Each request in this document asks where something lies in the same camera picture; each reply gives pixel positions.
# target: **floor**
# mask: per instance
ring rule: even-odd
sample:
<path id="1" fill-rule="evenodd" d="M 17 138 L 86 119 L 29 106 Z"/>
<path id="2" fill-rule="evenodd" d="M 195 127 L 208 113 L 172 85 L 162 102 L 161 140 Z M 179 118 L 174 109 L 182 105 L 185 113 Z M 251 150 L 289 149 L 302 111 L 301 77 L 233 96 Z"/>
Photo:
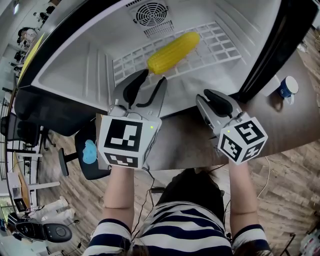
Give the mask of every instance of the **floor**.
<path id="1" fill-rule="evenodd" d="M 310 79 L 317 93 L 320 106 L 320 54 L 314 45 L 314 33 L 307 34 L 308 53 L 299 52 L 303 62 L 308 68 Z M 44 152 L 39 170 L 39 182 L 60 181 L 61 185 L 39 190 L 40 205 L 53 202 L 63 195 L 70 206 L 76 211 L 79 224 L 72 224 L 73 238 L 62 244 L 50 244 L 51 252 L 64 250 L 66 254 L 74 250 L 81 241 L 81 248 L 72 255 L 81 255 L 88 244 L 88 237 L 96 228 L 102 212 L 103 195 L 108 178 L 89 181 L 81 173 L 79 163 L 75 160 L 68 163 L 70 175 L 62 176 L 58 160 L 58 149 L 64 148 L 66 154 L 75 151 L 74 138 L 53 134 L 56 148 L 50 147 Z M 320 140 L 295 148 L 286 152 L 268 156 L 270 162 L 270 177 L 266 189 L 258 199 L 259 220 L 264 227 L 266 236 L 274 255 L 279 255 L 290 240 L 290 234 L 295 233 L 296 238 L 289 247 L 291 255 L 298 255 L 300 241 L 306 231 L 315 224 L 317 218 L 314 211 L 320 210 Z M 251 177 L 255 184 L 257 194 L 263 189 L 268 178 L 269 163 L 263 157 L 249 162 Z M 155 186 L 166 186 L 182 170 L 163 170 L 151 172 L 156 178 Z M 228 166 L 223 166 L 211 173 L 211 177 L 225 191 L 224 205 L 230 199 L 230 183 Z M 146 192 L 151 186 L 151 178 L 144 171 L 136 171 L 135 185 L 135 220 L 146 198 Z M 159 195 L 155 194 L 153 200 L 157 202 Z M 149 196 L 142 209 L 141 221 L 152 209 Z M 229 230 L 229 218 L 226 218 L 226 228 Z"/>

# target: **cup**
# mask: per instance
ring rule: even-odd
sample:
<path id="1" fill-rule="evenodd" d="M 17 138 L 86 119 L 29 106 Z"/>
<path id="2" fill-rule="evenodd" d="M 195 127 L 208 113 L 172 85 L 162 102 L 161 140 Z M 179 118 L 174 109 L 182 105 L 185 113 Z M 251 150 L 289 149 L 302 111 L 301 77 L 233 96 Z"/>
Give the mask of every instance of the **cup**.
<path id="1" fill-rule="evenodd" d="M 282 80 L 280 86 L 278 89 L 276 89 L 278 94 L 284 98 L 289 105 L 292 105 L 295 102 L 295 94 L 298 92 L 298 90 L 298 83 L 292 76 L 287 76 L 284 80 Z"/>

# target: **white cube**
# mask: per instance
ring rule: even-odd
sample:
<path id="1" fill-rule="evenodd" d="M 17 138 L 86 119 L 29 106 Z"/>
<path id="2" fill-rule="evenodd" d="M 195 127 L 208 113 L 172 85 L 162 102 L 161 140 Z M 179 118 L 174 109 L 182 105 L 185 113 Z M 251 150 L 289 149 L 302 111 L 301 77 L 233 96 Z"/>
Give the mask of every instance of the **white cube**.
<path id="1" fill-rule="evenodd" d="M 141 169 L 157 139 L 161 122 L 105 115 L 98 150 L 109 165 Z"/>
<path id="2" fill-rule="evenodd" d="M 267 139 L 265 130 L 253 117 L 223 128 L 218 149 L 239 165 L 259 155 Z"/>

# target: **ceiling light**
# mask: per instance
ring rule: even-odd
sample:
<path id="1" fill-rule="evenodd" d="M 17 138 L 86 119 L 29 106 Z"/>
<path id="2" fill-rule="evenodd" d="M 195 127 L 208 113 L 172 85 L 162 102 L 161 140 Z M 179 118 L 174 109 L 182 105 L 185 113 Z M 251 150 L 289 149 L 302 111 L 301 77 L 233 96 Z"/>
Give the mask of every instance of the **ceiling light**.
<path id="1" fill-rule="evenodd" d="M 19 11 L 19 4 L 17 3 L 13 9 L 13 14 L 15 15 Z"/>

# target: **white shelf grid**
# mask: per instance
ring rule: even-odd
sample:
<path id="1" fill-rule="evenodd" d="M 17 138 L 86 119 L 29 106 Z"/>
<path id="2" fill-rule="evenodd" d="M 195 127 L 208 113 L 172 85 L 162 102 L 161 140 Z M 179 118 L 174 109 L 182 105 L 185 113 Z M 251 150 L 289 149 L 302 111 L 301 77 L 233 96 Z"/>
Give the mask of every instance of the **white shelf grid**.
<path id="1" fill-rule="evenodd" d="M 169 69 L 162 75 L 150 73 L 143 87 L 155 85 L 165 76 L 168 80 L 182 74 L 208 67 L 214 64 L 241 59 L 235 45 L 216 23 L 203 24 L 189 28 L 164 38 L 148 43 L 122 58 L 113 60 L 114 83 L 117 86 L 121 81 L 136 71 L 147 68 L 148 58 L 156 51 L 180 37 L 186 32 L 195 31 L 200 35 L 200 42 L 186 58 L 182 59 L 175 67 Z"/>

